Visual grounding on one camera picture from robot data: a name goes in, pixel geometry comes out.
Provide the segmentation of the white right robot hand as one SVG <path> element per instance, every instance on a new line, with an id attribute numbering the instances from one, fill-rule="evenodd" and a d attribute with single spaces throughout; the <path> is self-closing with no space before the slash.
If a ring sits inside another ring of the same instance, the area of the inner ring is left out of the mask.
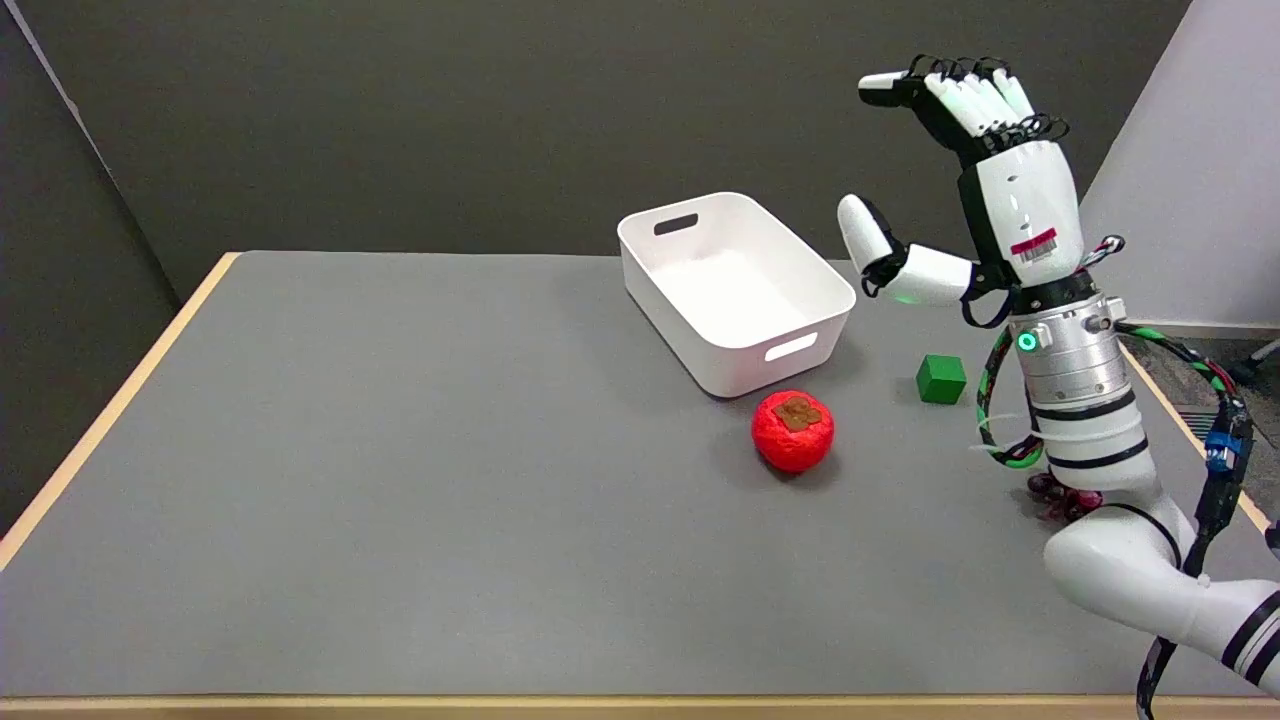
<path id="1" fill-rule="evenodd" d="M 1076 183 L 1060 140 L 1068 123 L 1033 108 L 1002 59 L 918 55 L 904 70 L 863 76 L 859 99 L 906 108 L 960 164 L 957 191 L 975 259 L 904 243 L 874 204 L 842 197 L 837 219 L 865 296 L 951 306 L 995 291 L 1012 310 L 1019 290 L 1074 275 L 1087 247 Z"/>

